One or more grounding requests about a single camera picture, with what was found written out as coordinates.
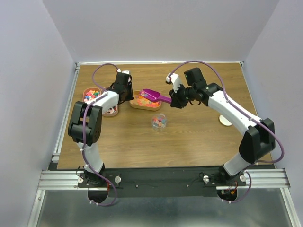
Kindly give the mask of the orange tray of star candies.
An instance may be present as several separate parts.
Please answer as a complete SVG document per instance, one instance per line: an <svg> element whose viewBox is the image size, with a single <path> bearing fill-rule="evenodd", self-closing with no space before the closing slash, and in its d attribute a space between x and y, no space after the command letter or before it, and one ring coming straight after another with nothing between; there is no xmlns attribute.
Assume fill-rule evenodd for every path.
<svg viewBox="0 0 303 227"><path fill-rule="evenodd" d="M136 90L133 92L133 100L129 101L129 105L132 108L136 108L136 109L157 111L161 108L161 101L158 101L156 103L151 102L145 97L141 96L139 90Z"/></svg>

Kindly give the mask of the magenta plastic scoop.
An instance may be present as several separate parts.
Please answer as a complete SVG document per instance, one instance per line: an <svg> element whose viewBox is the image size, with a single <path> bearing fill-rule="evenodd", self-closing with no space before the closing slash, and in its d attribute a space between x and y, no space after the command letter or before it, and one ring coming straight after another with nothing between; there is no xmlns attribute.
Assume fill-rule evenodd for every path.
<svg viewBox="0 0 303 227"><path fill-rule="evenodd" d="M148 89L148 88L142 89L140 91L140 95L153 103L156 102L164 102L168 104L171 103L171 98L163 96L160 94L160 92L152 89Z"/></svg>

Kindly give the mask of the clear plastic cup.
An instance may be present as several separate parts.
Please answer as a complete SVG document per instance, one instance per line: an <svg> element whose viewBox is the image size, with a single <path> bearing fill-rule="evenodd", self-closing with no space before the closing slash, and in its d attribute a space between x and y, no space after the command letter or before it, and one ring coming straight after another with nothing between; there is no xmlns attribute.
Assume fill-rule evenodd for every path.
<svg viewBox="0 0 303 227"><path fill-rule="evenodd" d="M167 126L167 117L162 113L156 113L151 119L151 125L154 130L161 131Z"/></svg>

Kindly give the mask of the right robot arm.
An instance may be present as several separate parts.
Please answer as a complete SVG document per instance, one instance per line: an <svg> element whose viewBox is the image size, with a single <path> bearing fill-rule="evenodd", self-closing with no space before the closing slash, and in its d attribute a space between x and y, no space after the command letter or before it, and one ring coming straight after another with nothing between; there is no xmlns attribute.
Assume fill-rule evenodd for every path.
<svg viewBox="0 0 303 227"><path fill-rule="evenodd" d="M269 118L262 120L235 103L216 83L208 84L199 68L187 70L184 75L188 87L181 83L178 74L172 73L166 77L166 83L173 87L169 92L170 106L183 108L188 103L198 101L219 112L243 136L238 153L220 166L216 175L221 184L229 185L240 172L276 147L274 123Z"/></svg>

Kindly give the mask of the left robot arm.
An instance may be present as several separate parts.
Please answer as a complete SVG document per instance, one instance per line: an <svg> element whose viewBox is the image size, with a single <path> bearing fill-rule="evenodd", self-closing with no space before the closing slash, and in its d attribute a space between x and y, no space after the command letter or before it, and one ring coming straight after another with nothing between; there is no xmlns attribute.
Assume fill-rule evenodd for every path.
<svg viewBox="0 0 303 227"><path fill-rule="evenodd" d="M130 71L124 70L117 73L114 83L100 96L74 104L68 135L77 143L85 162L84 173L81 175L84 183L99 187L106 181L103 174L105 166L97 145L103 114L110 108L133 99L132 76Z"/></svg>

